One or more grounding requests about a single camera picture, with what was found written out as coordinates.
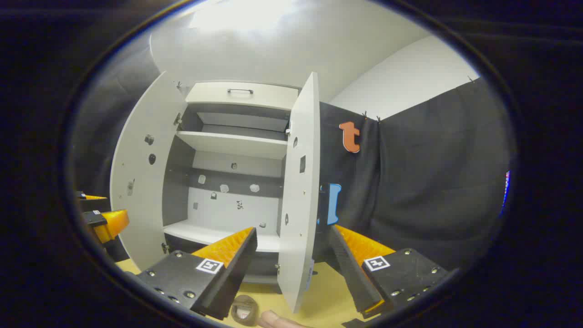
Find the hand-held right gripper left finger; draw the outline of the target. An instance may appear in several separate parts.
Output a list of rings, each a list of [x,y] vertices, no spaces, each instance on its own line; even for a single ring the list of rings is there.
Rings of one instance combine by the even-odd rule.
[[[143,270],[136,282],[159,301],[222,320],[258,245],[256,228],[233,233],[198,251],[176,250]]]

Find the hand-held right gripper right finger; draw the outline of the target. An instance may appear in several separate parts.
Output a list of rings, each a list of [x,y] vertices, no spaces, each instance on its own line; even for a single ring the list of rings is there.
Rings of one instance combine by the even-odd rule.
[[[450,275],[415,249],[395,251],[339,225],[330,228],[329,245],[356,311],[365,319],[400,311]]]

